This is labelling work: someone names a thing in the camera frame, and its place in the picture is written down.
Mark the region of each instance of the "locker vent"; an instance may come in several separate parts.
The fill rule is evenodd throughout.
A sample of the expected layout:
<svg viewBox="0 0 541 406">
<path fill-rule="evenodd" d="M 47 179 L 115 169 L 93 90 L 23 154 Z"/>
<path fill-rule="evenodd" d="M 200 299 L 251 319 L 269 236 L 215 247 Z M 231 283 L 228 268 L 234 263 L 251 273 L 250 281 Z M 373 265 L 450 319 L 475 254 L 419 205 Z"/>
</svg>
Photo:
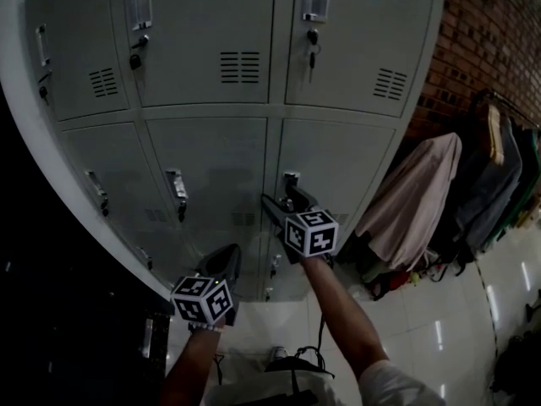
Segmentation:
<svg viewBox="0 0 541 406">
<path fill-rule="evenodd" d="M 90 72 L 89 77 L 92 89 L 94 90 L 94 96 L 96 98 L 116 95 L 118 93 L 117 82 L 115 81 L 115 76 L 112 73 L 112 68 Z"/>
<path fill-rule="evenodd" d="M 389 69 L 380 69 L 378 78 L 375 81 L 374 96 L 389 98 L 399 101 L 404 92 L 407 75 L 393 72 Z"/>
<path fill-rule="evenodd" d="M 149 221 L 152 222 L 167 222 L 166 214 L 160 209 L 145 209 L 145 214 Z"/>
<path fill-rule="evenodd" d="M 258 84 L 260 54 L 258 52 L 221 52 L 220 72 L 223 84 Z"/>
<path fill-rule="evenodd" d="M 336 222 L 338 222 L 338 224 L 343 226 L 346 223 L 349 215 L 346 213 L 337 213 L 337 214 L 333 214 L 332 217 L 335 219 Z"/>
<path fill-rule="evenodd" d="M 233 212 L 231 214 L 233 226 L 253 227 L 255 225 L 254 213 Z"/>
</svg>

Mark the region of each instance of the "black and white cube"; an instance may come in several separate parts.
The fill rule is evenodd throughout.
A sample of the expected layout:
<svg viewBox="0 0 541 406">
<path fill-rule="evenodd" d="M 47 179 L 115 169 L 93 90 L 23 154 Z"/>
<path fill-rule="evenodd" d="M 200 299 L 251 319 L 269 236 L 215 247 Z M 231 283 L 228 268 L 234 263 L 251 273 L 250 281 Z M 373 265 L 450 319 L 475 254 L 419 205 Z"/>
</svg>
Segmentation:
<svg viewBox="0 0 541 406">
<path fill-rule="evenodd" d="M 207 325 L 214 325 L 233 307 L 226 280 L 208 277 L 185 277 L 171 298 L 185 321 Z"/>
<path fill-rule="evenodd" d="M 338 240 L 338 223 L 325 211 L 286 218 L 286 244 L 304 257 L 330 253 Z"/>
</svg>

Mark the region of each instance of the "locker door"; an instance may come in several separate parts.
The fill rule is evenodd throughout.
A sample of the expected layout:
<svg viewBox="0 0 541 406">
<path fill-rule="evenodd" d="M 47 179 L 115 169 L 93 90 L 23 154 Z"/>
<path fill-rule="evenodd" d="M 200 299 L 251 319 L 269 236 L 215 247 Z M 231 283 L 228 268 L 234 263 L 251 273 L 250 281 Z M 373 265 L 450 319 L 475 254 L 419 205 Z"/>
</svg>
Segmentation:
<svg viewBox="0 0 541 406">
<path fill-rule="evenodd" d="M 399 117 L 418 65 L 432 0 L 329 0 L 325 23 L 295 0 L 287 103 Z M 307 32 L 319 33 L 315 47 Z M 309 54 L 315 58 L 309 82 Z"/>
<path fill-rule="evenodd" d="M 143 107 L 267 101 L 273 0 L 125 2 Z"/>
<path fill-rule="evenodd" d="M 301 173 L 300 188 L 331 211 L 341 225 L 340 237 L 372 183 L 393 132 L 351 123 L 285 119 L 278 178 L 288 170 Z"/>
<path fill-rule="evenodd" d="M 281 257 L 276 275 L 271 277 L 270 262 Z M 269 302 L 302 301 L 310 290 L 310 283 L 300 263 L 292 265 L 278 239 L 272 238 L 269 247 L 269 265 L 265 273 L 264 300 Z"/>
<path fill-rule="evenodd" d="M 121 234 L 134 253 L 167 287 L 171 288 L 181 276 L 193 275 L 196 261 L 187 251 L 178 232 L 172 230 L 121 229 Z"/>
<path fill-rule="evenodd" d="M 85 172 L 107 193 L 109 217 L 123 228 L 169 229 L 173 225 L 132 123 L 119 123 L 63 133 L 78 158 L 76 167 L 85 182 L 95 188 Z M 96 202 L 102 197 L 96 194 Z"/>
<path fill-rule="evenodd" d="M 128 108 L 118 70 L 109 0 L 25 0 L 36 78 L 56 119 Z"/>
<path fill-rule="evenodd" d="M 242 272 L 257 274 L 266 119 L 181 118 L 147 126 L 164 178 L 168 170 L 182 174 L 188 194 L 182 225 L 196 255 L 236 243 Z"/>
</svg>

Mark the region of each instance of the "shiny floor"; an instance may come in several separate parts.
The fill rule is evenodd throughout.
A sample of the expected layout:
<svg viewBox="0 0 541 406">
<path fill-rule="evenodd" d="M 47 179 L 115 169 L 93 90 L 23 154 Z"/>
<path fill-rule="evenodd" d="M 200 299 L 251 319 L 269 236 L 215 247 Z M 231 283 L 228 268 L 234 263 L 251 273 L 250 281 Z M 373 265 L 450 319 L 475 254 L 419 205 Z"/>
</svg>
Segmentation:
<svg viewBox="0 0 541 406">
<path fill-rule="evenodd" d="M 521 331 L 524 305 L 535 302 L 539 288 L 541 232 L 532 227 L 512 230 L 459 277 L 448 272 L 441 283 L 424 279 L 378 302 L 358 286 L 348 290 L 374 323 L 391 361 L 427 383 L 447 404 L 479 406 L 493 404 L 488 386 L 496 350 L 504 350 Z M 236 326 L 222 335 L 219 346 L 225 354 L 223 383 L 263 370 L 272 346 L 294 352 L 316 345 L 320 314 L 313 292 L 301 302 L 242 303 Z M 184 322 L 173 318 L 167 370 L 187 337 Z M 336 375 L 338 396 L 347 405 L 361 404 L 352 372 L 326 329 L 321 349 L 327 370 Z M 314 362 L 313 356 L 306 358 Z M 214 366 L 208 385 L 213 384 Z"/>
</svg>

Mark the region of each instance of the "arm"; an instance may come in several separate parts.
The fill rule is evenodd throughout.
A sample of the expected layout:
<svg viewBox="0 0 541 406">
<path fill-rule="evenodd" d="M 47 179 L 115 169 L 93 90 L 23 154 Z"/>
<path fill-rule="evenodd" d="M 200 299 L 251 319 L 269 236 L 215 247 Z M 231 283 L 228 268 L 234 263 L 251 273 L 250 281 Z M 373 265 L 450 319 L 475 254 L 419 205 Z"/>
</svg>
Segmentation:
<svg viewBox="0 0 541 406">
<path fill-rule="evenodd" d="M 199 329 L 191 335 L 161 387 L 160 406 L 199 406 L 219 341 L 219 332 Z"/>
<path fill-rule="evenodd" d="M 301 261 L 336 345 L 358 379 L 374 362 L 388 359 L 363 309 L 319 257 Z"/>
</svg>

